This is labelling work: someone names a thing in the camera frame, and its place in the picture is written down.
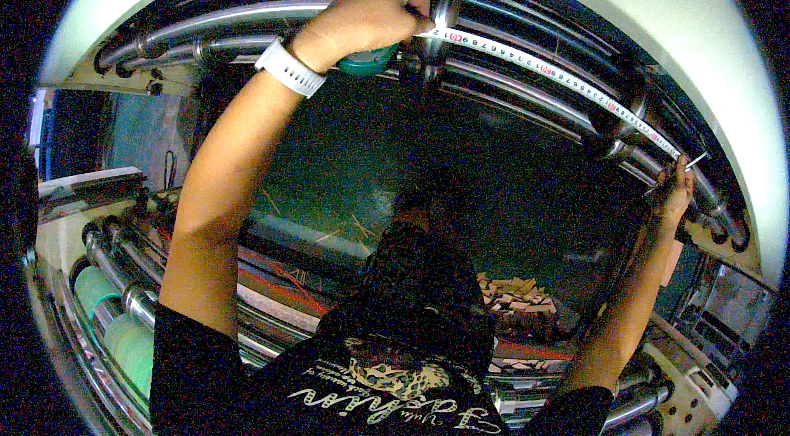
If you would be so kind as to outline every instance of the bare arm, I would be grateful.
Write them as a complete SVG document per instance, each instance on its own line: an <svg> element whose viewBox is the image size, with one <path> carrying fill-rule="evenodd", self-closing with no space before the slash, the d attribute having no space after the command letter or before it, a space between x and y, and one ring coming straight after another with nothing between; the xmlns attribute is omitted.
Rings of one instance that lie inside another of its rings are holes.
<svg viewBox="0 0 790 436"><path fill-rule="evenodd" d="M631 269L623 277L617 295L593 325L559 392L584 386L603 386L615 391L617 378L636 351L653 312L678 223L694 193L694 172L686 173L686 163L688 158L681 156L666 203L648 217L646 234ZM659 183L663 181L662 172Z"/></svg>
<svg viewBox="0 0 790 436"><path fill-rule="evenodd" d="M342 57L432 28L429 0L335 0L294 38L291 53L315 72ZM186 175L160 303L235 338L236 238L255 184L302 97L268 72L255 75L211 129Z"/></svg>

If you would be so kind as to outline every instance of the person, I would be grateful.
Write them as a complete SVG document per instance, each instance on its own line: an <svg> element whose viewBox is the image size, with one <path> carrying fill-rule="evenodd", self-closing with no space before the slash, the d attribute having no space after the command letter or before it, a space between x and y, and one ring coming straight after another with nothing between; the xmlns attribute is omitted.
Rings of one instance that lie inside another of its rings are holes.
<svg viewBox="0 0 790 436"><path fill-rule="evenodd" d="M288 51L324 73L353 52L429 30L429 6L429 0L334 0ZM483 387L494 330L454 238L462 198L440 190L453 187L451 174L400 194L360 290L323 316L315 336L259 371L242 367L236 238L254 185L301 99L262 70L222 113L187 174L156 307L150 398L156 433L508 434ZM600 431L693 192L686 161L678 161L665 203L649 214L619 293L523 434Z"/></svg>

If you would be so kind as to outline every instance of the leopard print graphic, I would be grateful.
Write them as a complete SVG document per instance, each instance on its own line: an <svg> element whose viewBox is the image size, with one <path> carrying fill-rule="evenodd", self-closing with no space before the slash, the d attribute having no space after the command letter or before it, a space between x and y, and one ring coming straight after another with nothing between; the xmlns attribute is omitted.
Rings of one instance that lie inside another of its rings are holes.
<svg viewBox="0 0 790 436"><path fill-rule="evenodd" d="M388 347L383 355L385 359L389 358L391 363L378 362L371 365L371 359L377 359L382 356L381 352L376 352L379 349L377 342L347 338L344 344L351 352L351 360L349 361L351 376L358 383L368 388L391 393L401 401L409 401L431 388L449 386L449 373L438 364L420 361L416 363L420 368L419 371L403 369L403 366L400 364L414 364L409 359L408 353Z"/></svg>

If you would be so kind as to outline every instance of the hand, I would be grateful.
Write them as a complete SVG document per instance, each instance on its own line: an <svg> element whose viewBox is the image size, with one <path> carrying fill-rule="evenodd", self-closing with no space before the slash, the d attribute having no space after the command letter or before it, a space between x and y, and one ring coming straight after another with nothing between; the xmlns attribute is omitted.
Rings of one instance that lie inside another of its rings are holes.
<svg viewBox="0 0 790 436"><path fill-rule="evenodd" d="M405 9L414 7L421 16ZM325 72L344 56L379 49L432 30L430 0L334 0L307 24L291 51L315 72Z"/></svg>
<svg viewBox="0 0 790 436"><path fill-rule="evenodd" d="M685 154L680 155L675 164L675 183L671 185L666 194L664 204L656 208L655 213L661 218L661 223L677 228L680 219L686 212L691 198L694 196L694 171L686 172L686 164L689 159ZM662 186L667 180L667 174L662 170L658 174L658 187Z"/></svg>

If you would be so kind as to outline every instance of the white watch strap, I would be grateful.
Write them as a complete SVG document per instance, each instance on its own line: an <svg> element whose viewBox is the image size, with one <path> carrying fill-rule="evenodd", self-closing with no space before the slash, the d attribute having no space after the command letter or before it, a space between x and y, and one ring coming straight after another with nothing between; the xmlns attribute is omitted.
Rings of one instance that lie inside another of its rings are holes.
<svg viewBox="0 0 790 436"><path fill-rule="evenodd" d="M277 78L285 86L300 95L313 96L326 77L318 75L299 60L288 53L283 47L283 39L277 37L266 47L263 55L255 61L255 69L260 71L265 68L269 74Z"/></svg>

